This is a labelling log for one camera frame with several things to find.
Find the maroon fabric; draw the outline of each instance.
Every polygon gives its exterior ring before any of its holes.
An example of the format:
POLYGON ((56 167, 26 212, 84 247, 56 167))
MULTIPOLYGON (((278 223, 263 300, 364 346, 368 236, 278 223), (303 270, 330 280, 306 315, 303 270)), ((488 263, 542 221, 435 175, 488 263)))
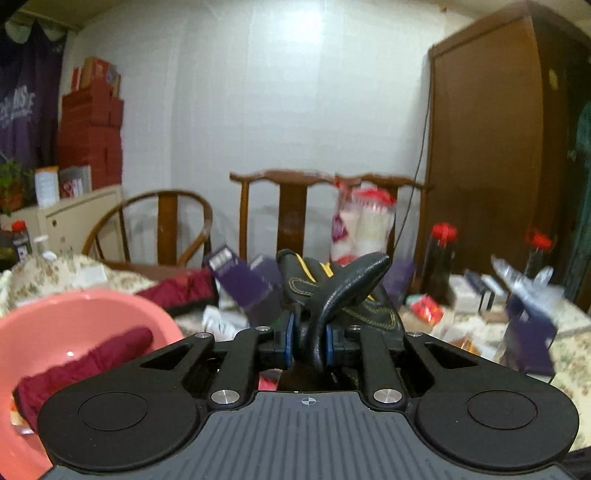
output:
POLYGON ((153 338, 149 328, 136 327, 106 340, 78 360, 23 378, 13 392, 18 412, 36 432, 41 406, 55 392, 138 358, 153 338))
POLYGON ((215 296, 212 273, 207 268, 163 280, 159 284, 137 292, 136 295, 153 301, 163 309, 178 307, 210 299, 215 296))

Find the brown wooden wardrobe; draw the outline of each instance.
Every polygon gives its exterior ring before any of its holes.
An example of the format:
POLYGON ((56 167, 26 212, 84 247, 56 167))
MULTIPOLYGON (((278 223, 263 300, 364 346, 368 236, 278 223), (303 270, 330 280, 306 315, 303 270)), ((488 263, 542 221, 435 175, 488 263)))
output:
POLYGON ((530 227, 557 240, 555 267, 565 262, 584 191, 571 144, 591 100, 590 55, 589 37, 533 2, 430 49, 426 225, 457 226, 454 270, 490 273, 491 254, 522 269, 530 227))

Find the pink plastic basin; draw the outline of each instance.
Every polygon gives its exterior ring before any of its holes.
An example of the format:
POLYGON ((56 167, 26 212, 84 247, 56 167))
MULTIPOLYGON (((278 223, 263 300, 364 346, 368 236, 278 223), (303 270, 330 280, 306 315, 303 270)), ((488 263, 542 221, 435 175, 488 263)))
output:
POLYGON ((37 480, 51 467, 37 435, 18 435, 10 424, 12 390, 18 381, 80 358, 104 340, 140 325, 152 330, 153 349, 183 337, 155 304, 111 290, 56 295, 0 319, 0 473, 6 480, 37 480))

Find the beige cabinet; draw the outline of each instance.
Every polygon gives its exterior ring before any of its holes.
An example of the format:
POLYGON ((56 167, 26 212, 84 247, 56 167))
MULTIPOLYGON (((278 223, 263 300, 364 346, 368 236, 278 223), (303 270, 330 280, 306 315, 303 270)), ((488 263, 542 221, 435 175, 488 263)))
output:
MULTIPOLYGON (((106 187, 75 199, 64 199, 48 208, 27 207, 10 217, 0 216, 0 226, 10 230, 11 223, 23 220, 31 239, 49 235, 56 254, 79 254, 90 230, 99 219, 121 202, 121 186, 106 187)), ((123 244, 118 217, 114 216, 99 234, 100 246, 108 260, 123 260, 123 244)))

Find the teal fabric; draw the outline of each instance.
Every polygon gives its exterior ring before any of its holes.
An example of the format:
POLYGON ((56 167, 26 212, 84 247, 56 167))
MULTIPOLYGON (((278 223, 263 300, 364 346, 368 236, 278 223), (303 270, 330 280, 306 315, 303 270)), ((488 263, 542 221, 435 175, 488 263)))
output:
POLYGON ((576 139, 577 155, 584 155, 587 169, 587 188, 579 210, 577 230, 573 237, 573 249, 565 276, 564 295, 575 300, 591 258, 591 102, 579 116, 576 139))

